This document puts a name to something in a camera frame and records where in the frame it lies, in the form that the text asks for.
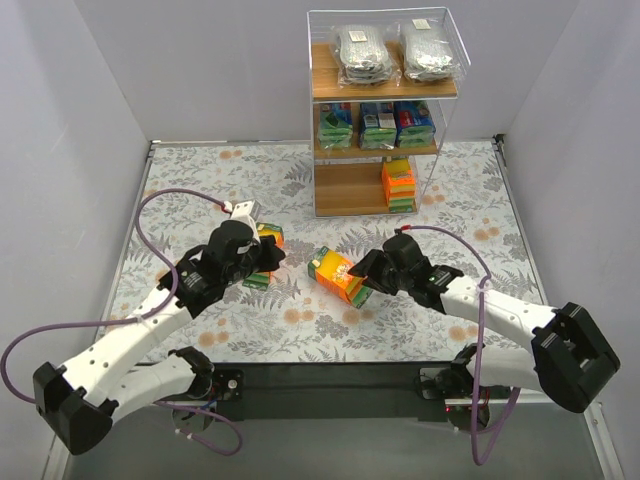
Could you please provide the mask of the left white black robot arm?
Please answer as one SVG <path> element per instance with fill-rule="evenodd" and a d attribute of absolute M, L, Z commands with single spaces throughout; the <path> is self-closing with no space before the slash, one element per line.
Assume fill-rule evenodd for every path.
<path fill-rule="evenodd" d="M 33 374 L 36 410 L 73 455 L 98 445 L 130 413 L 175 395 L 206 396 L 214 366 L 193 347 L 169 352 L 150 367 L 136 364 L 174 331 L 220 301 L 227 288 L 285 258 L 281 240 L 238 220 L 226 220 L 207 243 L 185 252 L 138 308 L 115 328 L 59 366 Z"/>

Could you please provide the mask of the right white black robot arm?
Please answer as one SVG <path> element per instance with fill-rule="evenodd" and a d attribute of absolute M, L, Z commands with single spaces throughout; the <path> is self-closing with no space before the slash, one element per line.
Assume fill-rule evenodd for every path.
<path fill-rule="evenodd" d="M 513 351 L 484 341 L 465 347 L 432 382 L 452 396 L 467 396 L 474 385 L 522 388 L 582 413 L 620 369 L 618 356 L 584 307 L 569 302 L 556 308 L 482 290 L 461 270 L 432 263 L 408 234 L 397 232 L 349 272 L 378 292 L 403 291 L 422 307 L 474 321 L 517 344 Z"/>

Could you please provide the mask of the orange yellow sponge box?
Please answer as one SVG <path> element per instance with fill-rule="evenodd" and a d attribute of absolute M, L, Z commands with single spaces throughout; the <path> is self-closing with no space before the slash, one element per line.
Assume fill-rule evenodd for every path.
<path fill-rule="evenodd" d="M 384 157 L 381 180 L 390 213 L 414 211 L 417 182 L 407 157 Z"/>
<path fill-rule="evenodd" d="M 309 277 L 354 308 L 361 308 L 372 294 L 364 279 L 351 275 L 353 262 L 341 254 L 322 246 L 307 263 Z"/>

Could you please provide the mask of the silver steel wool pack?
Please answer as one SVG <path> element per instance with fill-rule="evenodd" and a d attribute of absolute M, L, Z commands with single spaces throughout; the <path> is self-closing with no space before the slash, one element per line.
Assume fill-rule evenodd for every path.
<path fill-rule="evenodd" d="M 378 26 L 335 26 L 330 45 L 340 87 L 373 86 L 397 77 L 397 64 L 386 46 L 384 30 Z"/>
<path fill-rule="evenodd" d="M 417 18 L 399 25 L 404 76 L 412 82 L 434 82 L 459 73 L 443 26 L 435 19 Z"/>

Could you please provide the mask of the blue green sponge pack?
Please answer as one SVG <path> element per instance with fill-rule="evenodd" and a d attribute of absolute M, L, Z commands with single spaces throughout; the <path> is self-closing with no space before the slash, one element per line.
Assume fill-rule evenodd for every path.
<path fill-rule="evenodd" d="M 352 108 L 349 102 L 319 105 L 317 140 L 323 150 L 346 149 L 353 137 Z"/>
<path fill-rule="evenodd" d="M 398 101 L 394 103 L 396 121 L 396 146 L 420 148 L 432 144 L 436 126 L 428 104 L 424 100 Z"/>
<path fill-rule="evenodd" d="M 359 147 L 363 150 L 395 148 L 397 126 L 392 102 L 365 102 L 359 105 Z"/>

